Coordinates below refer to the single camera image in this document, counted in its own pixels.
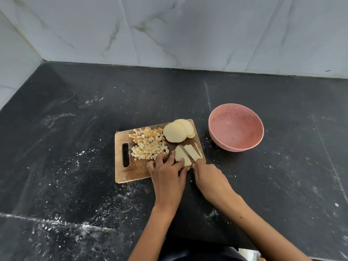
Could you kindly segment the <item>person's left hand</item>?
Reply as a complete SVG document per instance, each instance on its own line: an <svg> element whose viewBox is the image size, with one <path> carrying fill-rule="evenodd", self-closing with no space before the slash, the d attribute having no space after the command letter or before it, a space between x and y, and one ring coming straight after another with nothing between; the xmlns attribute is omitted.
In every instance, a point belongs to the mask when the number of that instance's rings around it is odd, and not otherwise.
<svg viewBox="0 0 348 261"><path fill-rule="evenodd" d="M163 166L155 168L150 174L154 192L155 205L179 206L186 184L186 179L180 179L179 173L184 168L183 159L175 160L175 151L172 151Z"/></svg>

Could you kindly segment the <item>person's right hand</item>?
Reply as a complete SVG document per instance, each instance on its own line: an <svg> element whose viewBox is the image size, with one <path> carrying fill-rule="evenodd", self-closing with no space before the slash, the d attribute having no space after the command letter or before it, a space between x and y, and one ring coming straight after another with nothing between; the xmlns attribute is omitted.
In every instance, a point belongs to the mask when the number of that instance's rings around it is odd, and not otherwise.
<svg viewBox="0 0 348 261"><path fill-rule="evenodd" d="M221 211L231 208L239 196L232 189L226 176L214 164L206 164L202 159L196 162L199 179L195 179L204 198Z"/></svg>

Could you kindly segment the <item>half-cut potato slice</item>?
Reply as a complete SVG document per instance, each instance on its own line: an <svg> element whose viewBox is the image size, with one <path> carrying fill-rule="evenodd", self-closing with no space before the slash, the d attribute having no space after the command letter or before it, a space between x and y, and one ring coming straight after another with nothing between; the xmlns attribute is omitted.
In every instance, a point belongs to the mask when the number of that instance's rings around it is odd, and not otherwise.
<svg viewBox="0 0 348 261"><path fill-rule="evenodd" d="M192 165L191 161L190 161L189 158L185 155L185 153L183 152L183 150L182 150L179 146L177 146L177 147L175 148L175 160L176 160L176 162L180 162L182 159L183 159L183 161L185 162L183 167L185 167L185 166L191 166L191 165Z"/></svg>

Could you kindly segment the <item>kitchen knife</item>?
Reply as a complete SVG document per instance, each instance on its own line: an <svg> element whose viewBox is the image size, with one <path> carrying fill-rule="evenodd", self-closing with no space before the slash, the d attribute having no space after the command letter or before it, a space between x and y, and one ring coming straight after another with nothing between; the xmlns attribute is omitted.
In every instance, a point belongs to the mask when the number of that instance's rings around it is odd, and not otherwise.
<svg viewBox="0 0 348 261"><path fill-rule="evenodd" d="M189 160L191 161L191 163L194 164L194 163L195 163L195 160L194 160L193 157L189 154L189 152L183 147L183 145L179 144L178 146L183 150L183 152L184 152L185 155L189 158Z"/></svg>

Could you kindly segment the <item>person's right forearm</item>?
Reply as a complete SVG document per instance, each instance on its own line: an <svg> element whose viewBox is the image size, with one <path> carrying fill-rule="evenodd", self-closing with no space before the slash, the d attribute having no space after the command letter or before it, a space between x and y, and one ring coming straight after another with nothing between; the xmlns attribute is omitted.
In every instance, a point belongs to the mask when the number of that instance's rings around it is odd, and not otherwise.
<svg viewBox="0 0 348 261"><path fill-rule="evenodd" d="M216 205L249 237L266 261L312 261L252 210L240 196Z"/></svg>

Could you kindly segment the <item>person's left forearm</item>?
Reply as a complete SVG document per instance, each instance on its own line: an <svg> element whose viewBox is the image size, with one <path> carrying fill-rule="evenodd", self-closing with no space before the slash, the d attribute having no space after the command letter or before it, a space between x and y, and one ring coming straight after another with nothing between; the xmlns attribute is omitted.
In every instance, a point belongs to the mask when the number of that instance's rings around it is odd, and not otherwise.
<svg viewBox="0 0 348 261"><path fill-rule="evenodd" d="M127 261L158 261L166 234L178 206L155 205Z"/></svg>

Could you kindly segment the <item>wooden cutting board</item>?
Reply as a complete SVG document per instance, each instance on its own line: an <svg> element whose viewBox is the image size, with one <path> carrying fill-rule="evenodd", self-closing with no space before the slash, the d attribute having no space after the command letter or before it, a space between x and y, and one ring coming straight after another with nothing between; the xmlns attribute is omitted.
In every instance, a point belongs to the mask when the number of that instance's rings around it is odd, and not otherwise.
<svg viewBox="0 0 348 261"><path fill-rule="evenodd" d="M181 144L183 146L186 144L191 144L196 149L194 142L197 143L203 155L202 160L206 162L204 151L202 149L202 145L201 145L199 136L197 134L194 121L192 119L187 119L187 120L193 125L196 135L192 139L184 140ZM163 123L163 124L153 125L150 127L151 128L161 127L163 129L163 127L167 124L168 123ZM128 134L131 132L133 132L133 130L126 130L126 131L120 131L115 133L115 182L116 183L125 183L125 182L136 181L136 180L141 180L141 179L150 177L150 174L147 170L147 163L149 160L134 160L134 158L131 156L131 148L135 145L133 143L133 140L128 137ZM128 144L128 152L125 155L123 155L124 144ZM175 144L175 143L168 143L169 153L173 151L177 145L178 144ZM126 164L124 164L124 161L126 161L125 160L126 158L129 159L128 166L125 166Z"/></svg>

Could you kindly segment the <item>wide potato strip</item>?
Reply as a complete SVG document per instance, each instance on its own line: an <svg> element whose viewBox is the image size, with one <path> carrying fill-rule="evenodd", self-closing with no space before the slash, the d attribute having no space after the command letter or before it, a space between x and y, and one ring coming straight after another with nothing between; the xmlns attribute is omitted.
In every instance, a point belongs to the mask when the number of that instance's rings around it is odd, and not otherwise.
<svg viewBox="0 0 348 261"><path fill-rule="evenodd" d="M202 159L202 157L199 155L199 153L196 151L196 149L192 145L188 144L183 147L194 161L197 161L198 159Z"/></svg>

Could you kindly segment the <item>pile of diced potato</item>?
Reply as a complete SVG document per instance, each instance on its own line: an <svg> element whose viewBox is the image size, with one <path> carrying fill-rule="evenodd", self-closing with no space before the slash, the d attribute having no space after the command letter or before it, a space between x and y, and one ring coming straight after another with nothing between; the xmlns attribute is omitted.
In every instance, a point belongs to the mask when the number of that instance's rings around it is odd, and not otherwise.
<svg viewBox="0 0 348 261"><path fill-rule="evenodd" d="M131 148L131 156L134 160L154 160L159 154L169 155L163 129L160 127L134 129L128 137L135 144Z"/></svg>

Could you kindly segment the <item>large round potato slice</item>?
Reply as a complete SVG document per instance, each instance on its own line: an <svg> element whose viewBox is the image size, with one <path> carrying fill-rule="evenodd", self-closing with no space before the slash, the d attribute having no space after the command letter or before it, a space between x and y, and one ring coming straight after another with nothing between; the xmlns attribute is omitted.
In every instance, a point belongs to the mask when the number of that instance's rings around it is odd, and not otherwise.
<svg viewBox="0 0 348 261"><path fill-rule="evenodd" d="M183 142L188 136L185 127L178 122L168 123L163 128L163 135L167 142L170 143Z"/></svg>

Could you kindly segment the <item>pink bowl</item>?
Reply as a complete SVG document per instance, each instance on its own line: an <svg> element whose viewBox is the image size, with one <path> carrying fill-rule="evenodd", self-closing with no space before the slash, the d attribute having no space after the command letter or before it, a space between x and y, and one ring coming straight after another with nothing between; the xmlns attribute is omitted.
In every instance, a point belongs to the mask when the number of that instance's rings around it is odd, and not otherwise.
<svg viewBox="0 0 348 261"><path fill-rule="evenodd" d="M235 103L220 105L211 112L208 131L217 146L230 152L252 149L264 136L259 116L248 107Z"/></svg>

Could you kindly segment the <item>person's dark trousers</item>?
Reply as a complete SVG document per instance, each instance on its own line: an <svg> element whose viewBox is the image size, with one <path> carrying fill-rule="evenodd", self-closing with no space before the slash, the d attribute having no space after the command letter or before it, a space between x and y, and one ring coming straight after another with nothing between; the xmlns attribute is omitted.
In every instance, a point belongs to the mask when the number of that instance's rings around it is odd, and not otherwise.
<svg viewBox="0 0 348 261"><path fill-rule="evenodd" d="M166 237L158 261L247 261L235 248L223 244Z"/></svg>

